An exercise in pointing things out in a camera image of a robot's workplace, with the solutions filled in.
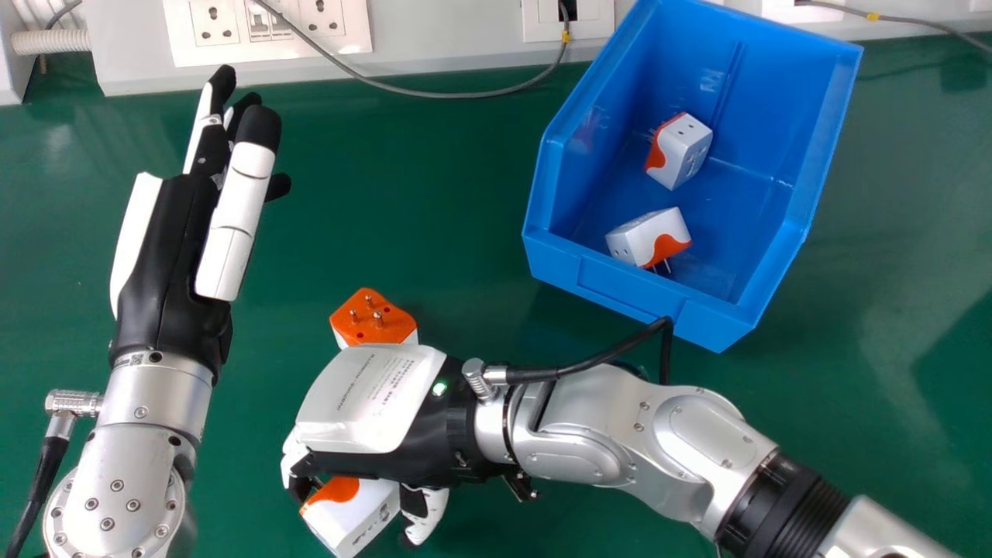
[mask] orange plug base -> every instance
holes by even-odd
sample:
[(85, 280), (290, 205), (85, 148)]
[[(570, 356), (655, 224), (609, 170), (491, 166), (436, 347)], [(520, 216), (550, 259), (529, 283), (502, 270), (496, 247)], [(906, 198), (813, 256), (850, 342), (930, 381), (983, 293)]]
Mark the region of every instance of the orange plug base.
[(417, 342), (414, 317), (368, 287), (358, 289), (330, 315), (330, 328), (342, 349), (365, 343)]

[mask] wall socket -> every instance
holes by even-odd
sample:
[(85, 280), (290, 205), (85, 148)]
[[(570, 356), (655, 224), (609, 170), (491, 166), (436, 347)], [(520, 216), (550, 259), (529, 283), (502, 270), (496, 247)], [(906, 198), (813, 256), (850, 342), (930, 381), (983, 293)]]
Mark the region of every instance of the wall socket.
[[(843, 6), (843, 0), (830, 0)], [(761, 0), (761, 16), (780, 23), (819, 23), (840, 21), (844, 13), (816, 6), (797, 6), (795, 0)]]
[(253, 0), (162, 0), (176, 67), (318, 57), (287, 22), (332, 53), (372, 52), (366, 0), (266, 1), (283, 17)]
[[(613, 0), (574, 0), (565, 2), (569, 12), (569, 33), (577, 41), (602, 39), (616, 29)], [(561, 13), (558, 0), (522, 0), (524, 42), (561, 40)]]
[(198, 47), (237, 45), (241, 42), (234, 0), (190, 0), (189, 16), (193, 39)]

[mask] robotic hand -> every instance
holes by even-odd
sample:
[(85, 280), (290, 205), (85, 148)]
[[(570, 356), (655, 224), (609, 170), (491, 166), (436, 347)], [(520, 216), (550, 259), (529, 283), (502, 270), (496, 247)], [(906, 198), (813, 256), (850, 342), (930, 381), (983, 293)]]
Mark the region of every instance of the robotic hand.
[[(953, 556), (787, 457), (722, 396), (609, 363), (645, 337), (549, 369), (461, 361), (424, 346), (345, 349), (300, 409), (284, 485), (303, 499), (324, 475), (433, 489), (501, 476), (524, 501), (537, 497), (535, 477), (619, 488), (740, 558)], [(670, 343), (671, 328), (663, 347)]]
[(79, 464), (44, 512), (53, 557), (188, 555), (186, 493), (210, 394), (227, 361), (238, 294), (262, 204), (290, 189), (272, 175), (282, 123), (249, 93), (226, 111), (235, 73), (203, 88), (183, 173), (135, 180), (110, 275), (117, 332), (104, 394), (55, 390), (28, 509), (7, 549), (18, 555), (52, 485), (75, 418), (96, 417)]

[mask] blue plastic bin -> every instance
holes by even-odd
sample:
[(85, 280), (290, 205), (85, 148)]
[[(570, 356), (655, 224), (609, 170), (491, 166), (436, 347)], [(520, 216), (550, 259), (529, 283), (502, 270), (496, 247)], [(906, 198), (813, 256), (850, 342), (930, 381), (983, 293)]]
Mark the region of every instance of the blue plastic bin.
[[(707, 349), (733, 345), (806, 239), (861, 51), (701, 0), (640, 0), (542, 139), (523, 232), (534, 277), (645, 323), (672, 316)], [(713, 144), (670, 192), (644, 162), (653, 129), (682, 111)], [(672, 206), (693, 244), (671, 277), (608, 255), (606, 232)]]

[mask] green table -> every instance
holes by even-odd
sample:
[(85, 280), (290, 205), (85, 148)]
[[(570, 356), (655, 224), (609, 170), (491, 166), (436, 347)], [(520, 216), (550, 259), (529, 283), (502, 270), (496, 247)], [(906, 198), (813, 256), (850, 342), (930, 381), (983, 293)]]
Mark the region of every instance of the green table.
[[(46, 392), (105, 385), (107, 280), (132, 180), (180, 168), (195, 105), (192, 93), (106, 99), (85, 59), (51, 66), (28, 104), (0, 110), (4, 536)], [(235, 305), (192, 490), (196, 555), (325, 555), (283, 493), (280, 447), (337, 351), (327, 316), (356, 288), (381, 290), (425, 343), (462, 357), (552, 363), (634, 330), (533, 280), (519, 237), (538, 140), (583, 70), (485, 101), (353, 82), (261, 89), (283, 115), (279, 167), (295, 188), (266, 209)], [(531, 71), (399, 82), (491, 87)], [(950, 38), (870, 45), (815, 227), (761, 325), (725, 354), (684, 342), (674, 354), (676, 382), (723, 393), (794, 458), (966, 556), (992, 549), (988, 73)], [(655, 348), (632, 358), (653, 366)], [(419, 555), (713, 554), (619, 491), (539, 488), (526, 505), (498, 482), (459, 489)], [(367, 556), (406, 553), (393, 529)], [(25, 554), (41, 548), (33, 536)]]

